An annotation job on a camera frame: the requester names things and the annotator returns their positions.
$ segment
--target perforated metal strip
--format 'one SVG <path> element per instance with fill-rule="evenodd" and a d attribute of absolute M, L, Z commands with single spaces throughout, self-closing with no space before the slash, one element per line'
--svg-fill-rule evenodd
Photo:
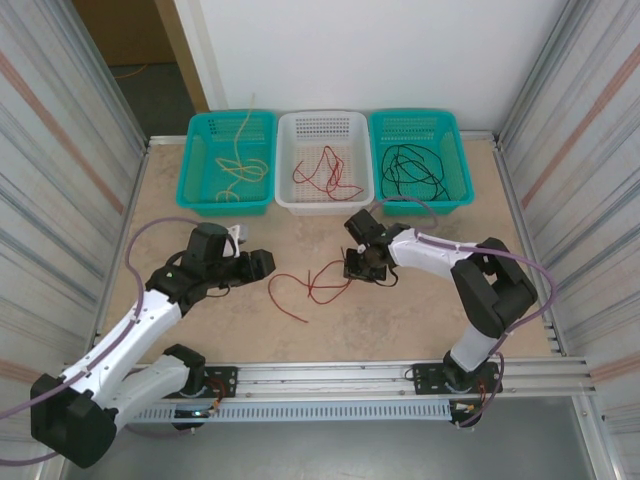
<path fill-rule="evenodd" d="M 206 411 L 209 405 L 158 404 L 132 423 L 309 422 L 341 420 L 451 420 L 447 400 L 361 402 L 227 403 L 210 418 L 176 418 L 176 410 Z"/>

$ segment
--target black wire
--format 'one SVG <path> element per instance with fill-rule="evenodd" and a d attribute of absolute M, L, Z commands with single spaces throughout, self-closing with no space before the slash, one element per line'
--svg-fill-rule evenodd
<path fill-rule="evenodd" d="M 230 291 L 231 291 L 231 287 L 227 285 L 227 290 L 222 295 L 206 295 L 206 297 L 207 298 L 222 298 L 222 297 L 226 297 L 227 295 L 229 295 Z"/>
<path fill-rule="evenodd" d="M 185 252 L 186 250 L 182 250 L 181 252 L 174 253 L 167 259 L 165 265 L 173 265 L 178 261 L 179 258 L 181 258 L 185 254 Z"/>
<path fill-rule="evenodd" d="M 438 178 L 427 166 L 427 159 L 425 158 L 427 155 L 436 159 L 442 173 L 441 178 Z M 383 197 L 388 196 L 385 192 L 385 184 L 391 183 L 395 187 L 393 195 L 414 194 L 412 186 L 422 184 L 433 187 L 434 193 L 430 198 L 424 198 L 424 194 L 419 194 L 418 196 L 421 199 L 433 201 L 444 195 L 447 200 L 451 200 L 451 196 L 443 184 L 444 166 L 442 158 L 430 148 L 415 144 L 387 147 L 382 158 L 381 173 L 380 193 Z"/>
<path fill-rule="evenodd" d="M 387 287 L 387 288 L 395 287 L 398 284 L 398 275 L 396 274 L 396 272 L 394 272 L 391 269 L 389 269 L 389 273 L 393 275 L 393 278 L 395 278 L 394 282 L 391 285 L 385 285 L 384 283 L 380 283 L 377 280 L 374 280 L 373 282 L 379 287 Z"/>
<path fill-rule="evenodd" d="M 408 380 L 409 382 L 414 382 L 415 381 L 413 377 L 407 378 L 407 373 L 412 372 L 412 371 L 413 371 L 413 367 L 407 368 L 407 371 L 404 372 L 404 375 L 403 375 L 405 380 Z"/>

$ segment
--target beige wire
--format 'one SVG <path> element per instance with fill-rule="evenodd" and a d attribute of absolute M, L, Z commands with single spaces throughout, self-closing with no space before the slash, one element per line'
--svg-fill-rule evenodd
<path fill-rule="evenodd" d="M 127 73 L 126 75 L 118 75 L 117 77 L 113 77 L 113 78 L 115 78 L 116 80 L 122 80 L 123 78 L 135 77 L 137 74 L 142 73 L 144 69 L 147 68 L 148 66 L 149 64 L 146 63 L 135 72 Z"/>
<path fill-rule="evenodd" d="M 249 158 L 247 159 L 248 163 L 254 163 L 255 165 L 243 165 L 242 160 L 240 159 L 240 153 L 238 152 L 238 139 L 249 122 L 249 118 L 251 117 L 251 112 L 253 111 L 253 103 L 255 101 L 255 94 L 251 95 L 251 103 L 249 104 L 249 111 L 247 112 L 247 117 L 240 125 L 240 129 L 236 133 L 236 136 L 233 139 L 233 151 L 236 155 L 235 160 L 231 160 L 228 158 L 217 157 L 216 163 L 222 169 L 223 172 L 228 173 L 236 177 L 225 190 L 220 190 L 216 193 L 216 202 L 219 201 L 220 195 L 224 195 L 226 197 L 226 201 L 230 201 L 230 199 L 234 199 L 236 201 L 240 201 L 240 197 L 237 193 L 233 192 L 232 189 L 240 182 L 249 182 L 249 183 L 258 183 L 264 180 L 264 177 L 269 173 L 269 166 L 260 160 L 259 158 Z"/>

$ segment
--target mounting plate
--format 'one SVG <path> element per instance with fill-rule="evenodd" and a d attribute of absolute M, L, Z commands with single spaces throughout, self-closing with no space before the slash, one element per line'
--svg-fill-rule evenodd
<path fill-rule="evenodd" d="M 236 396 L 236 388 L 238 386 L 238 368 L 237 367 L 209 367 L 204 368 L 204 375 L 206 378 L 214 378 L 219 380 L 224 385 L 224 397 L 234 398 Z M 217 388 L 211 388 L 209 385 L 202 387 L 196 395 L 185 395 L 180 392 L 167 395 L 165 398 L 211 398 L 215 399 L 220 396 L 220 391 Z"/>
<path fill-rule="evenodd" d="M 444 395 L 444 394 L 480 394 L 480 383 L 484 384 L 485 391 L 490 394 L 495 388 L 498 378 L 498 364 L 487 362 L 478 374 L 478 382 L 468 390 L 459 392 L 454 390 L 444 376 L 444 364 L 442 363 L 416 363 L 411 366 L 413 372 L 413 386 L 416 395 Z"/>

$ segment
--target metal frame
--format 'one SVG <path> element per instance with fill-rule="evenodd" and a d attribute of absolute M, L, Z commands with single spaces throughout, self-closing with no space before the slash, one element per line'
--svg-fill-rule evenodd
<path fill-rule="evenodd" d="M 515 194 L 511 177 L 506 167 L 501 145 L 496 144 L 495 141 L 493 142 L 493 156 L 498 167 L 498 172 L 500 173 L 502 186 L 507 196 L 507 203 L 511 209 L 511 216 L 513 217 L 524 253 L 527 257 L 537 261 L 520 202 Z M 542 276 L 537 271 L 531 270 L 531 277 L 539 293 L 540 301 L 546 301 L 548 299 L 548 292 Z M 572 358 L 567 356 L 567 343 L 564 339 L 562 329 L 557 327 L 556 316 L 555 308 L 552 306 L 543 316 L 545 328 L 548 332 L 553 332 L 553 334 L 550 333 L 550 335 L 555 335 L 555 339 L 550 337 L 550 340 L 552 344 L 555 341 L 558 352 L 561 353 L 564 358 Z M 611 435 L 607 431 L 604 421 L 601 418 L 599 413 L 600 409 L 594 401 L 596 397 L 587 397 L 585 395 L 572 395 L 571 397 L 576 418 L 578 419 L 578 425 L 582 432 L 582 437 L 596 478 L 598 480 L 624 480 L 626 475 L 621 467 L 620 457 L 613 445 Z"/>
<path fill-rule="evenodd" d="M 509 205 L 509 209 L 511 210 L 511 216 L 513 217 L 513 222 L 515 223 L 516 232 L 518 233 L 518 238 L 520 239 L 520 243 L 522 244 L 524 254 L 526 257 L 537 262 L 538 258 L 533 248 L 533 243 L 531 242 L 531 235 L 529 234 L 527 224 L 524 220 L 522 209 L 520 208 L 520 202 L 516 197 L 515 190 L 511 183 L 511 178 L 509 177 L 509 172 L 507 171 L 507 166 L 504 161 L 502 151 L 496 145 L 495 141 L 493 141 L 493 158 L 495 159 L 496 166 L 498 167 L 498 173 L 500 174 L 502 187 L 504 188 L 505 195 L 507 196 L 507 204 Z M 549 299 L 549 292 L 547 290 L 547 285 L 542 278 L 542 275 L 540 274 L 540 272 L 534 269 L 529 269 L 529 273 L 531 275 L 531 279 L 533 280 L 533 284 L 538 291 L 540 302 L 546 302 Z M 566 343 L 563 338 L 562 330 L 557 328 L 554 306 L 551 306 L 551 308 L 543 314 L 542 320 L 545 324 L 545 328 L 553 330 L 553 335 L 550 337 L 550 341 L 552 342 L 552 350 L 555 350 L 562 355 L 567 355 L 567 351 L 565 349 Z"/>
<path fill-rule="evenodd" d="M 535 252 L 526 228 L 522 211 L 515 196 L 513 186 L 506 170 L 501 151 L 497 148 L 491 132 L 461 132 L 462 138 L 468 140 L 490 140 L 494 146 L 494 158 L 500 173 L 507 201 L 511 209 L 516 230 L 523 245 L 524 253 L 535 259 Z M 185 136 L 151 137 L 149 146 L 180 145 L 186 141 Z M 135 208 L 135 201 L 140 189 L 144 168 L 143 164 L 136 189 L 132 195 L 130 209 L 127 212 L 121 242 L 118 247 L 114 272 L 120 263 L 124 251 L 130 219 Z M 532 274 L 541 300 L 546 300 L 546 287 L 539 275 Z M 113 288 L 115 273 L 112 272 L 108 293 Z M 104 320 L 106 307 L 101 314 Z M 597 407 L 593 401 L 596 394 L 589 375 L 586 361 L 579 357 L 566 356 L 563 347 L 562 332 L 555 329 L 553 310 L 544 317 L 545 328 L 552 349 L 563 356 L 540 358 L 506 359 L 504 374 L 504 391 L 500 398 L 523 397 L 571 397 L 576 409 L 577 421 L 581 427 L 585 445 L 598 480 L 622 480 L 624 474 L 611 439 L 599 421 Z M 414 363 L 438 363 L 431 361 L 388 361 L 388 362 L 331 362 L 331 363 L 251 363 L 234 364 L 239 368 L 236 397 L 226 399 L 223 404 L 227 408 L 242 409 L 256 405 L 281 404 L 296 406 L 304 404 L 322 404 L 326 402 L 342 402 L 347 405 L 372 405 L 383 402 L 387 405 L 411 404 L 411 402 L 434 402 L 451 399 L 475 398 L 473 395 L 417 396 L 413 384 L 406 381 L 404 374 Z M 153 408 L 167 408 L 180 405 L 202 404 L 197 399 L 163 400 Z M 170 422 L 170 418 L 158 419 L 159 422 Z"/>
<path fill-rule="evenodd" d="M 545 77 L 556 67 L 560 60 L 559 52 L 562 51 L 561 46 L 571 41 L 576 26 L 582 21 L 584 15 L 592 11 L 597 3 L 596 0 L 567 0 L 558 21 L 545 42 L 515 103 L 511 107 L 507 120 L 499 131 L 498 144 L 501 147 L 502 144 L 508 144 L 511 141 L 510 134 L 512 130 L 515 130 L 516 124 L 522 120 L 522 112 L 525 112 L 531 106 L 531 102 L 543 87 Z"/>
<path fill-rule="evenodd" d="M 109 305 L 111 304 L 113 289 L 116 285 L 118 269 L 120 268 L 122 256 L 124 255 L 124 251 L 126 249 L 127 238 L 129 236 L 129 228 L 131 227 L 131 220 L 133 219 L 133 213 L 136 210 L 138 196 L 140 195 L 140 189 L 142 188 L 142 179 L 144 178 L 144 173 L 147 170 L 148 162 L 149 149 L 147 148 L 147 153 L 144 155 L 142 162 L 140 163 L 138 175 L 136 176 L 136 181 L 133 186 L 133 191 L 131 192 L 131 197 L 129 198 L 129 203 L 127 204 L 127 210 L 124 214 L 124 221 L 122 222 L 120 238 L 118 239 L 116 251 L 113 256 L 113 263 L 111 265 L 111 268 L 109 269 L 109 273 L 107 274 L 105 288 L 100 300 L 100 304 L 98 305 L 93 334 L 89 335 L 89 338 L 87 339 L 87 344 L 84 349 L 85 352 L 88 352 L 93 348 L 96 341 L 96 336 L 100 334 L 100 332 L 102 331 L 102 327 L 104 326 L 104 322 L 107 320 L 107 312 L 109 310 Z"/>
<path fill-rule="evenodd" d="M 405 373 L 416 363 L 441 360 L 385 362 L 310 362 L 215 364 L 238 367 L 235 398 L 225 403 L 387 401 L 415 399 L 476 399 L 475 394 L 416 395 Z M 508 358 L 500 397 L 573 397 L 595 394 L 587 364 L 579 357 Z M 184 398 L 159 403 L 202 403 Z"/>

